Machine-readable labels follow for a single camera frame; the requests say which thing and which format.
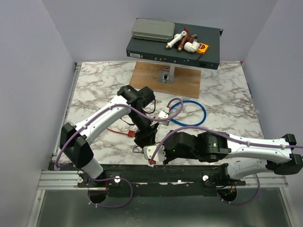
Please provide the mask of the brass padlock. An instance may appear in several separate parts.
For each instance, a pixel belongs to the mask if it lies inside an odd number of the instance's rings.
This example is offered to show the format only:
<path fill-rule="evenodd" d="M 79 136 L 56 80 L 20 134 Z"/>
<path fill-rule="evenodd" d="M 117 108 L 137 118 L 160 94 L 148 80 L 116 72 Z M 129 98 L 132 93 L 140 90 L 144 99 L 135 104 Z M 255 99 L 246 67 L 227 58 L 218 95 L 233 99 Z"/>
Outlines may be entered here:
<path fill-rule="evenodd" d="M 139 146 L 134 146 L 132 148 L 133 153 L 142 153 L 142 149 Z"/>

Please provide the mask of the red cable padlock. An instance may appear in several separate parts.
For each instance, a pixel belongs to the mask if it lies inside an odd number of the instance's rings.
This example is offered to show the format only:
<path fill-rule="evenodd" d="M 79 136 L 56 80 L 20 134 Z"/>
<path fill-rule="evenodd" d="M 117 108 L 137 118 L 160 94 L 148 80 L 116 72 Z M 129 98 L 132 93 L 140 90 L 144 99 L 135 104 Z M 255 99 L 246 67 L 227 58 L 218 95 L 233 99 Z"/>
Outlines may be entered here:
<path fill-rule="evenodd" d="M 127 137 L 133 138 L 135 135 L 135 131 L 133 130 L 129 130 L 128 132 L 121 132 L 121 131 L 115 131 L 113 129 L 107 128 L 108 131 L 116 133 L 116 134 L 122 134 L 122 135 L 126 135 Z"/>

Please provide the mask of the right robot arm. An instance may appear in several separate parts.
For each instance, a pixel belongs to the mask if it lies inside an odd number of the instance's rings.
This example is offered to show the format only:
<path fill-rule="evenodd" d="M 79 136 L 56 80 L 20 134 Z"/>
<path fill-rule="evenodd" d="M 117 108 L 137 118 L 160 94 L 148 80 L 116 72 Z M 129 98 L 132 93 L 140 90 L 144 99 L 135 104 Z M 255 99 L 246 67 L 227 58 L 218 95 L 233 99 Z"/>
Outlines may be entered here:
<path fill-rule="evenodd" d="M 294 135 L 287 134 L 279 139 L 265 140 L 239 137 L 232 134 L 218 135 L 203 132 L 190 135 L 176 132 L 163 143 L 168 163 L 176 158 L 196 159 L 200 162 L 218 162 L 237 158 L 227 169 L 218 173 L 218 181 L 229 185 L 248 175 L 272 171 L 277 175 L 294 175 L 303 168 L 301 155 L 293 153 L 296 145 Z"/>

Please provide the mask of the white pvc elbow fitting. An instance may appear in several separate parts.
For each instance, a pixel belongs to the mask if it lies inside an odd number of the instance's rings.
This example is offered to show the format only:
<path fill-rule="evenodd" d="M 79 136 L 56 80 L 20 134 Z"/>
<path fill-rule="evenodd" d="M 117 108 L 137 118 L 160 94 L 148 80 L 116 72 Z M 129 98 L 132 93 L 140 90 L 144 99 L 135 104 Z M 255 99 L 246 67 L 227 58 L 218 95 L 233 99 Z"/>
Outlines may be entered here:
<path fill-rule="evenodd" d="M 193 41 L 191 42 L 186 42 L 184 44 L 184 50 L 187 52 L 196 52 L 200 47 L 200 44 L 198 42 Z"/>

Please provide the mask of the wooden base board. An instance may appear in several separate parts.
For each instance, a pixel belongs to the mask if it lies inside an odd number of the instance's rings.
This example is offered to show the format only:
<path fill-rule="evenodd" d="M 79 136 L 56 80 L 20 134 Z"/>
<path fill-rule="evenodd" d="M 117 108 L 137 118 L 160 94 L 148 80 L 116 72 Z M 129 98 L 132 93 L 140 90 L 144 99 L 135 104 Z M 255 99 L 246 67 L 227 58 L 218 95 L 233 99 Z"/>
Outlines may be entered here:
<path fill-rule="evenodd" d="M 176 67 L 172 84 L 158 81 L 160 72 L 169 66 L 138 61 L 129 85 L 136 89 L 148 86 L 154 92 L 199 98 L 201 71 Z"/>

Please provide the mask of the blue cable lock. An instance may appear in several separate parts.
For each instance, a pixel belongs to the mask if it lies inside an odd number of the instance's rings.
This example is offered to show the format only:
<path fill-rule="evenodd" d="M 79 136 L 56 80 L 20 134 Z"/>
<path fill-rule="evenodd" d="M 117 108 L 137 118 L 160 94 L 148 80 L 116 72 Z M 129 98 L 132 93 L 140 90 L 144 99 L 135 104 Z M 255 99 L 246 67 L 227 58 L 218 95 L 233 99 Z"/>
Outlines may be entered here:
<path fill-rule="evenodd" d="M 179 126 L 182 126 L 182 127 L 186 127 L 186 126 L 200 126 L 201 124 L 203 124 L 206 120 L 206 117 L 207 117 L 207 113 L 206 113 L 206 109 L 203 107 L 202 104 L 200 104 L 199 102 L 197 101 L 194 101 L 194 100 L 183 100 L 183 103 L 191 103 L 191 104 L 195 104 L 197 106 L 199 106 L 202 111 L 203 111 L 203 118 L 200 122 L 196 123 L 196 124 L 185 124 L 185 123 L 182 123 L 182 122 L 179 122 L 177 120 L 174 120 L 174 119 L 171 119 L 170 121 L 179 125 Z"/>

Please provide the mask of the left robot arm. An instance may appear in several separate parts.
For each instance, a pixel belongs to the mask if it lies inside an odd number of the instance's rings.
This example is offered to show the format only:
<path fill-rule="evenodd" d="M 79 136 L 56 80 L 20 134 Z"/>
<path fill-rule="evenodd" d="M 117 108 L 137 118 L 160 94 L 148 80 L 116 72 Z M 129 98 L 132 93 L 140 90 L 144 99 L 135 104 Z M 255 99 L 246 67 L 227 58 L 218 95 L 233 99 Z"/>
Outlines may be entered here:
<path fill-rule="evenodd" d="M 158 124 L 152 124 L 151 118 L 146 118 L 144 108 L 155 100 L 155 95 L 149 87 L 140 90 L 127 85 L 119 89 L 107 105 L 86 120 L 71 125 L 66 123 L 61 129 L 60 149 L 68 159 L 79 169 L 89 175 L 89 182 L 101 186 L 105 181 L 103 168 L 94 158 L 90 145 L 114 122 L 128 115 L 137 127 L 134 142 L 137 146 L 155 144 Z"/>

